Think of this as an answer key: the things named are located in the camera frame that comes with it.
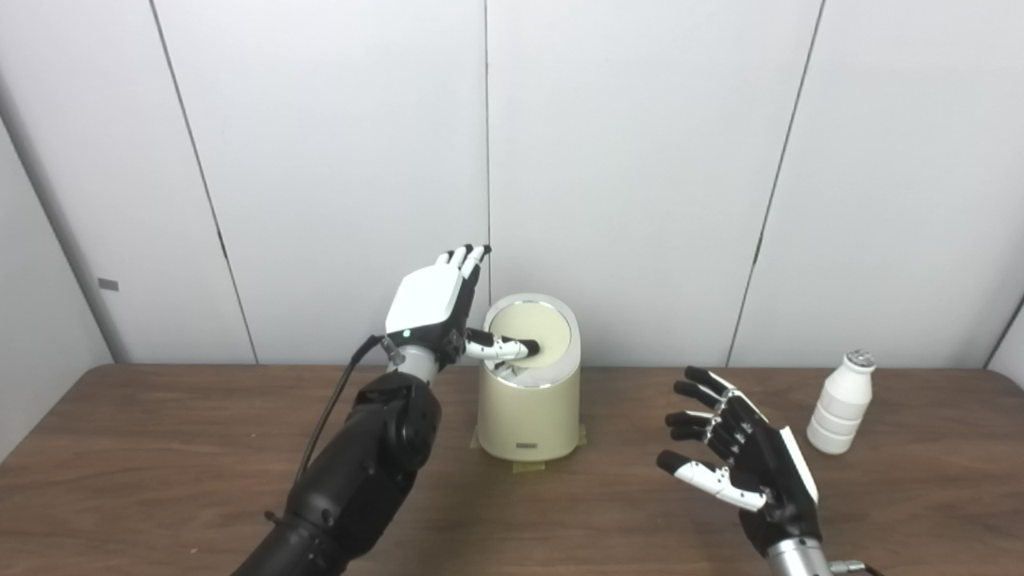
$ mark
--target white robotic hand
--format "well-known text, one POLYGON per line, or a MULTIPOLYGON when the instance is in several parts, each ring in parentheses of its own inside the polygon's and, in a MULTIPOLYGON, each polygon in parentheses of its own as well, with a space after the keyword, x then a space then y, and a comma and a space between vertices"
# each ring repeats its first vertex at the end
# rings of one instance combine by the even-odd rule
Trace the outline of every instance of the white robotic hand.
POLYGON ((480 263, 489 253, 487 245, 467 244, 403 278, 384 322, 390 345, 394 349, 426 348, 435 357, 439 369, 463 354, 497 360, 538 354, 540 346, 534 340, 502 338, 466 328, 480 263))
POLYGON ((691 366, 686 378, 675 392, 713 412, 669 414, 670 436, 707 444, 727 465, 667 450, 658 467, 739 507, 743 531, 762 556, 791 538, 820 541, 817 487, 790 428, 772 427, 741 392, 712 372, 691 366))

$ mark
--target robotic arm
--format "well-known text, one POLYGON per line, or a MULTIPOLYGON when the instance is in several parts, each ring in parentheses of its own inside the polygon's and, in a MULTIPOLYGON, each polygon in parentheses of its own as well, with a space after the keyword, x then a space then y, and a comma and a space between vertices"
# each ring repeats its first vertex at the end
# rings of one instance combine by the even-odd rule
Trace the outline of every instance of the robotic arm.
POLYGON ((234 576, 336 576, 387 528, 430 456, 441 408, 430 382, 463 354, 513 360, 532 340, 466 328, 488 246, 466 245, 407 276, 385 321, 354 364, 380 342, 385 373, 355 398, 341 430, 296 479, 283 516, 234 576))
POLYGON ((850 571, 848 563, 829 566, 821 550, 818 491, 793 431, 772 427, 743 393, 718 375, 688 367, 686 378, 676 382, 675 392, 712 412, 669 414, 665 422, 670 436, 707 444, 727 465, 666 450, 657 457, 658 467, 738 507, 746 538, 773 575, 850 571))

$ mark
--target black cable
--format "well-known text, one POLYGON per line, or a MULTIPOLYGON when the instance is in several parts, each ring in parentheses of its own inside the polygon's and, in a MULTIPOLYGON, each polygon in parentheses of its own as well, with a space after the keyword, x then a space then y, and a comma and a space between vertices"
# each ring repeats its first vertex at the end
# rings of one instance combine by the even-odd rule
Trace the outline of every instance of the black cable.
POLYGON ((324 426, 327 425, 327 421, 331 418, 331 413, 334 412, 334 407, 338 404, 338 399, 341 398, 341 393, 345 392, 345 384, 348 383, 349 376, 352 375, 352 370, 355 366, 362 360, 367 353, 374 349, 374 347, 384 339, 384 336, 370 336, 367 341, 362 342, 352 355, 352 359, 348 361, 348 366, 345 367, 345 371, 341 373, 341 378, 338 378, 338 383, 334 386, 334 393, 331 395, 331 399, 327 401, 327 406, 324 407, 324 413, 321 414, 321 419, 316 422, 316 427, 313 428, 312 436, 309 437, 309 443, 306 444, 306 451, 302 454, 302 461, 299 462, 299 471, 295 474, 295 483, 298 484, 299 479, 305 474, 306 468, 309 467, 309 460, 313 457, 313 450, 316 449, 316 442, 319 441, 321 434, 324 433, 324 426))

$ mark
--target wooden table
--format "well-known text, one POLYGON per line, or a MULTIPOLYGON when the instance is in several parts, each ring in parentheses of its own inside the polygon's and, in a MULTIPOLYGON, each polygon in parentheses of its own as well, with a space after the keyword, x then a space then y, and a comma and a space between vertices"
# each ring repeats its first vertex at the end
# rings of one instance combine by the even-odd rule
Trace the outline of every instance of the wooden table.
MULTIPOLYGON (((339 406, 379 368, 356 371, 339 406)), ((1024 574, 1024 392, 982 371, 880 370, 853 449, 803 435, 826 371, 718 371, 797 429, 831 559, 888 576, 1024 574)), ((0 574, 226 575, 281 511, 336 367, 108 366, 0 465, 0 574)), ((726 504, 673 480, 678 369, 589 369, 588 444, 512 474, 470 441, 476 371, 446 370, 433 456, 360 576, 766 576, 726 504)), ((343 417, 339 409, 332 429, 343 417)), ((678 446, 712 458, 700 445, 678 446)))

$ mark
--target robot finger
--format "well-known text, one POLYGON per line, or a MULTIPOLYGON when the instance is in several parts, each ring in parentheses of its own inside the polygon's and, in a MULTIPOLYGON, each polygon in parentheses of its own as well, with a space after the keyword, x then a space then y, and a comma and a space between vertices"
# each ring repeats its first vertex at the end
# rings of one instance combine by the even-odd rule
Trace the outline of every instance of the robot finger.
POLYGON ((751 401, 743 396, 742 393, 735 393, 725 399, 720 412, 722 414, 728 414, 729 420, 740 424, 748 433, 754 429, 754 424, 756 422, 768 422, 768 418, 765 418, 764 414, 760 410, 755 408, 751 401))
POLYGON ((669 430, 669 438, 678 441, 696 440, 703 442, 706 436, 708 436, 707 429, 694 426, 675 426, 669 430))
POLYGON ((452 261, 449 263, 455 268, 462 268, 463 260, 466 259, 466 253, 472 250, 473 245, 467 244, 465 246, 460 246, 455 249, 455 253, 452 255, 452 261))
POLYGON ((722 399, 716 396, 715 393, 701 386, 700 384, 687 382, 686 380, 677 381, 675 385, 673 385, 672 389, 680 396, 696 400, 708 408, 717 409, 722 403, 722 399))
POLYGON ((733 486, 728 467, 716 468, 671 450, 657 455, 657 466, 686 484, 745 510, 760 510, 767 501, 763 493, 733 486))
POLYGON ((682 412, 673 412, 665 417, 665 425, 669 427, 675 426, 693 426, 695 428, 707 429, 711 425, 712 418, 715 415, 710 412, 691 412, 689 410, 684 410, 682 412))
POLYGON ((486 246, 477 246, 473 248, 473 251, 466 256, 466 263, 462 264, 462 277, 469 280, 469 277, 473 274, 473 270, 480 265, 483 257, 486 255, 486 246))
POLYGON ((736 386, 725 381, 725 379, 720 377, 718 374, 705 370, 703 368, 687 366, 684 373, 686 374, 687 380, 692 380, 723 398, 729 390, 736 389, 736 386))
POLYGON ((724 426, 714 426, 705 437, 705 444, 712 449, 719 458, 729 461, 739 453, 739 443, 730 435, 724 426))
POLYGON ((732 400, 738 400, 738 397, 733 397, 730 402, 726 402, 718 415, 730 428, 745 439, 754 431, 754 423, 739 410, 737 407, 739 403, 732 402, 732 400))
POLYGON ((537 340, 496 338, 490 344, 466 342, 466 356, 479 360, 519 360, 540 353, 537 340))

